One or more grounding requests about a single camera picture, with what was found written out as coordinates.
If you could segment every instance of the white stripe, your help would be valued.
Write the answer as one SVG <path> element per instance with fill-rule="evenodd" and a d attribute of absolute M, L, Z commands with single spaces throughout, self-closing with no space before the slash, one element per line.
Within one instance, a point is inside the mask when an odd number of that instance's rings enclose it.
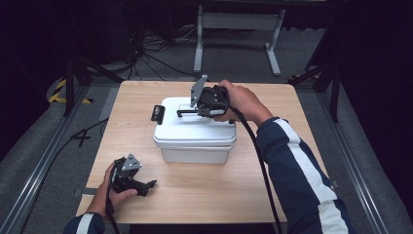
<path fill-rule="evenodd" d="M 329 187 L 322 183 L 319 171 L 317 171 L 309 157 L 300 148 L 300 137 L 283 119 L 277 119 L 274 122 L 279 124 L 289 137 L 288 147 L 319 199 L 319 220 L 321 222 L 322 232 L 348 233 L 346 222 L 341 217 L 340 211 L 335 207 L 333 202 L 337 200 L 337 196 Z"/>
<path fill-rule="evenodd" d="M 88 234 L 89 226 L 94 214 L 83 214 L 82 219 L 79 222 L 76 234 Z"/>

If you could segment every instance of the sleeve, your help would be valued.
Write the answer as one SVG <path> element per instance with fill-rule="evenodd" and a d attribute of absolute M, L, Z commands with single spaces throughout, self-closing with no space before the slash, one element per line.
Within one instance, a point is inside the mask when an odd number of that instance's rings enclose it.
<path fill-rule="evenodd" d="M 288 233 L 356 233 L 310 147 L 278 117 L 257 131 L 261 156 L 288 221 Z"/>
<path fill-rule="evenodd" d="M 86 213 L 73 217 L 64 227 L 63 234 L 101 234 L 104 233 L 103 218 L 97 213 Z"/>

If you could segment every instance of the wooden tabletop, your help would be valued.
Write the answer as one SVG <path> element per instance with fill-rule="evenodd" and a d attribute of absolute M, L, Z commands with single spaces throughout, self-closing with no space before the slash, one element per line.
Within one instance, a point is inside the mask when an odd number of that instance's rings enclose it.
<path fill-rule="evenodd" d="M 274 222 L 258 159 L 244 126 L 223 165 L 166 163 L 153 139 L 155 104 L 164 98 L 189 97 L 194 82 L 125 81 L 122 83 L 87 183 L 98 188 L 108 166 L 129 153 L 142 163 L 135 180 L 157 179 L 146 197 L 136 196 L 115 213 L 119 223 Z M 237 84 L 250 88 L 274 115 L 287 119 L 313 149 L 325 172 L 315 140 L 295 90 L 290 85 Z M 277 195 L 276 207 L 286 221 Z M 93 196 L 83 195 L 77 215 Z"/>

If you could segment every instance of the white box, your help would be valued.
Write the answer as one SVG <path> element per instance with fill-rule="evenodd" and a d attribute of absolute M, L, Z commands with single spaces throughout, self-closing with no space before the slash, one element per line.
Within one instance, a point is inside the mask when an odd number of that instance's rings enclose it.
<path fill-rule="evenodd" d="M 154 134 L 166 162 L 225 164 L 237 141 L 235 124 L 215 122 L 197 113 L 182 114 L 177 110 L 193 109 L 189 97 L 167 97 L 164 122 Z"/>

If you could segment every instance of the box lid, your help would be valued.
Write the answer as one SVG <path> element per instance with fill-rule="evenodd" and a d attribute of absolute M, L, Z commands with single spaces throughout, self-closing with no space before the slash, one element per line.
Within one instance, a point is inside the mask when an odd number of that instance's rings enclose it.
<path fill-rule="evenodd" d="M 167 97 L 164 121 L 157 125 L 154 140 L 160 147 L 228 147 L 237 140 L 235 124 L 215 122 L 213 119 L 198 116 L 197 113 L 178 117 L 177 110 L 190 110 L 189 97 Z"/>

